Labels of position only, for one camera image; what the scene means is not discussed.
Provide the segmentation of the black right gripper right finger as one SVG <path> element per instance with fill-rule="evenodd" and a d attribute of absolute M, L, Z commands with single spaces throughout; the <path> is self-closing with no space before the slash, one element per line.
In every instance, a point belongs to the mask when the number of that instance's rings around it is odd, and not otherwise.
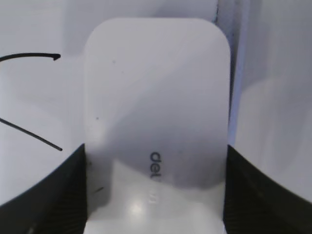
<path fill-rule="evenodd" d="M 228 146 L 223 222 L 228 234 L 310 234 L 312 204 Z"/>

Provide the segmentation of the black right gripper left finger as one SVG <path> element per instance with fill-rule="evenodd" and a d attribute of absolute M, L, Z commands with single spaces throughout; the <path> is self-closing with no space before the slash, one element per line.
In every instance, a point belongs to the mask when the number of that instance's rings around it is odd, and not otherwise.
<path fill-rule="evenodd" d="M 49 176 L 1 205 L 2 234 L 82 234 L 87 221 L 86 154 L 80 145 Z"/>

